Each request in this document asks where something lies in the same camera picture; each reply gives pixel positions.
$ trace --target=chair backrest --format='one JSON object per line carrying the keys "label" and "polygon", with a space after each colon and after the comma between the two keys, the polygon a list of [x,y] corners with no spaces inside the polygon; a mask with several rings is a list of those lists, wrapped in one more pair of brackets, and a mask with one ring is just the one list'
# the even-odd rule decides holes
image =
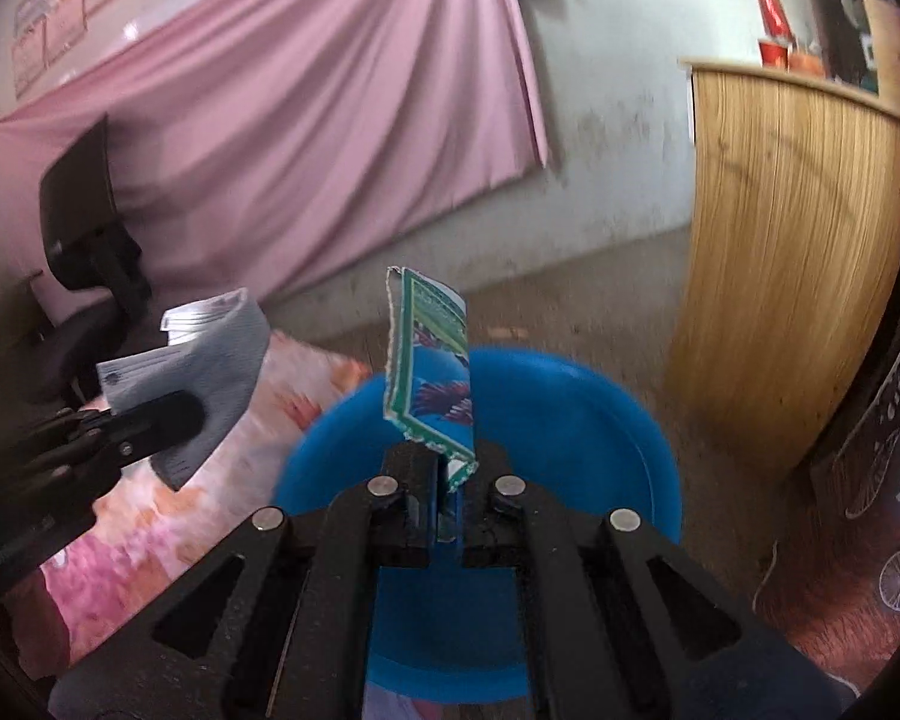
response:
{"label": "chair backrest", "polygon": [[107,117],[80,135],[40,179],[47,265],[68,290],[106,287],[136,319],[151,290],[140,247],[122,225],[110,186]]}

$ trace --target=blue bowl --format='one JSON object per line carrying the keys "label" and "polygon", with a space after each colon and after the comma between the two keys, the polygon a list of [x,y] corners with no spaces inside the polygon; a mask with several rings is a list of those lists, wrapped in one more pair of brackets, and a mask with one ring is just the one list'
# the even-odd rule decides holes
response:
{"label": "blue bowl", "polygon": [[[506,447],[514,472],[591,514],[629,507],[672,541],[680,491],[658,425],[611,381],[573,362],[518,349],[475,349],[477,438]],[[290,456],[274,503],[289,514],[327,506],[376,475],[402,436],[383,418],[376,376],[314,423]],[[525,695],[514,573],[463,569],[438,545],[426,571],[380,573],[367,678],[442,704]]]}

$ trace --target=red cup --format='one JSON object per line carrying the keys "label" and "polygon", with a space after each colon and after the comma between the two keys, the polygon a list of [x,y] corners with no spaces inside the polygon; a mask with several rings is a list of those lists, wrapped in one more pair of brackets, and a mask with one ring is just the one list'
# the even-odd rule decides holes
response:
{"label": "red cup", "polygon": [[760,39],[760,57],[765,68],[787,69],[787,47],[775,40]]}

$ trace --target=wooden cabinet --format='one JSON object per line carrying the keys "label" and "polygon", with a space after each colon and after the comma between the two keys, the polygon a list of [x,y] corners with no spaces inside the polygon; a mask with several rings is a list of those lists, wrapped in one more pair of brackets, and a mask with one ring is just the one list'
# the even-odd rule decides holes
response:
{"label": "wooden cabinet", "polygon": [[689,280],[667,388],[778,479],[833,415],[900,262],[900,116],[875,95],[692,64]]}

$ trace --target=metal bolt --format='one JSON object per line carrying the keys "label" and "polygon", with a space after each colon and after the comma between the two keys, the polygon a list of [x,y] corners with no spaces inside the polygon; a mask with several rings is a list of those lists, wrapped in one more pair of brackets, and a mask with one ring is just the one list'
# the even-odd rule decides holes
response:
{"label": "metal bolt", "polygon": [[388,495],[393,495],[399,487],[400,485],[392,476],[374,476],[367,482],[367,489],[378,498],[386,498]]}
{"label": "metal bolt", "polygon": [[616,509],[610,514],[610,524],[618,531],[630,533],[640,527],[640,515],[633,509]]}
{"label": "metal bolt", "polygon": [[283,512],[275,506],[266,506],[263,509],[257,509],[253,513],[253,517],[250,517],[250,522],[258,531],[272,531],[283,523]]}
{"label": "metal bolt", "polygon": [[523,493],[523,491],[527,488],[527,483],[524,482],[519,476],[501,476],[496,481],[497,493],[501,495],[506,495],[507,498],[512,498],[514,495],[519,495]]}

